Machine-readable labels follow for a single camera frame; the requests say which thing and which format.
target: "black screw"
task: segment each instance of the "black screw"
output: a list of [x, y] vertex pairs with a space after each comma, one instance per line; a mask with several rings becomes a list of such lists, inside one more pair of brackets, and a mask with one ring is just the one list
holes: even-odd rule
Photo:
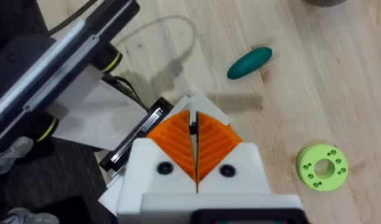
[[170, 162], [161, 162], [157, 166], [157, 172], [161, 175], [168, 175], [172, 173], [173, 171], [173, 165]]
[[219, 170], [224, 177], [234, 177], [236, 169], [232, 165], [223, 165]]

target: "green rubber object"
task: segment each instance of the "green rubber object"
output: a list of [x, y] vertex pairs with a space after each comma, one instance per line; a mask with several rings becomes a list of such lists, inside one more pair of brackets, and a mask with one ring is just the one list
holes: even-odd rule
[[[328, 160], [329, 165], [326, 172], [318, 175], [314, 168], [322, 159]], [[319, 192], [329, 192], [345, 183], [349, 165], [341, 150], [330, 144], [316, 143], [301, 151], [296, 171], [306, 186]]]
[[248, 75], [265, 65], [272, 58], [273, 50], [268, 47], [259, 47], [236, 61], [227, 71], [231, 80]]

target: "white plastic part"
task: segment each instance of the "white plastic part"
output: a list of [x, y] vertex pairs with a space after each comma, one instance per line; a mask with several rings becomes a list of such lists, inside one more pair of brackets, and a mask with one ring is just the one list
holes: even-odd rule
[[[200, 111], [229, 124], [229, 118], [201, 95], [183, 97], [168, 117], [182, 110], [190, 110], [191, 114]], [[165, 161], [171, 162], [174, 170], [169, 175], [160, 175], [157, 166]], [[236, 169], [234, 177], [221, 175], [219, 169], [224, 164]], [[122, 188], [117, 192], [114, 186], [119, 185], [119, 181]], [[153, 140], [137, 139], [132, 146], [124, 178], [113, 183], [99, 201], [115, 212], [119, 223], [125, 224], [189, 223], [191, 214], [203, 208], [302, 209], [297, 195], [270, 193], [257, 146], [244, 142], [238, 144], [196, 186]]]
[[230, 118], [204, 95], [197, 94], [192, 96], [190, 98], [189, 109], [191, 118], [192, 116], [195, 117], [196, 112], [200, 112], [210, 117], [213, 117], [215, 120], [221, 122], [223, 125], [228, 125], [230, 123]]
[[98, 202], [101, 203], [109, 212], [116, 215], [118, 195], [120, 195], [122, 183], [124, 183], [123, 175], [116, 175], [108, 184], [108, 190], [100, 196]]
[[190, 223], [199, 209], [214, 208], [299, 208], [297, 195], [274, 194], [145, 194], [142, 200], [142, 224]]
[[[225, 177], [220, 173], [223, 165], [233, 166], [236, 174]], [[258, 147], [252, 143], [239, 143], [199, 184], [199, 194], [269, 194], [270, 186]]]
[[[159, 174], [157, 166], [161, 162], [172, 163], [173, 172], [169, 175]], [[136, 215], [140, 213], [143, 194], [148, 192], [191, 194], [196, 192], [196, 183], [153, 140], [136, 139], [117, 202], [117, 216], [135, 222]]]
[[214, 119], [218, 120], [224, 125], [230, 123], [230, 118], [221, 111], [213, 102], [211, 102], [207, 97], [197, 94], [191, 98], [184, 96], [171, 110], [171, 112], [165, 117], [168, 119], [173, 115], [183, 111], [189, 110], [190, 118], [189, 123], [196, 121], [196, 112], [204, 113]]

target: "small hole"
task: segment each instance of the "small hole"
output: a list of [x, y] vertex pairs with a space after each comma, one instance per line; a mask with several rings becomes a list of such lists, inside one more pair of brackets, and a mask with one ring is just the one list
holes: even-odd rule
[[161, 162], [157, 166], [157, 172], [162, 175], [168, 175], [172, 173], [173, 171], [173, 165], [170, 162]]
[[330, 160], [321, 159], [316, 163], [316, 165], [314, 165], [314, 172], [318, 177], [327, 179], [333, 176], [335, 172], [335, 166]]
[[236, 169], [232, 165], [223, 165], [219, 171], [224, 177], [234, 177], [236, 174]]

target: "yellow ring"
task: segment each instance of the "yellow ring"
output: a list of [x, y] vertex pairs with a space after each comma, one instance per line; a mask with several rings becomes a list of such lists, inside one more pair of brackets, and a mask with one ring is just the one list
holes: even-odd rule
[[56, 123], [56, 119], [53, 119], [53, 121], [52, 121], [51, 125], [49, 126], [49, 128], [47, 129], [47, 131], [44, 132], [44, 134], [35, 141], [40, 142], [40, 141], [44, 140], [49, 135], [49, 133], [52, 131], [53, 127], [55, 126], [55, 123]]
[[118, 52], [118, 54], [116, 55], [116, 57], [114, 58], [114, 60], [110, 63], [110, 65], [108, 65], [106, 68], [104, 68], [103, 70], [102, 70], [102, 72], [107, 72], [111, 67], [113, 67], [116, 63], [117, 63], [117, 61], [118, 61], [118, 58], [120, 57], [120, 52]]

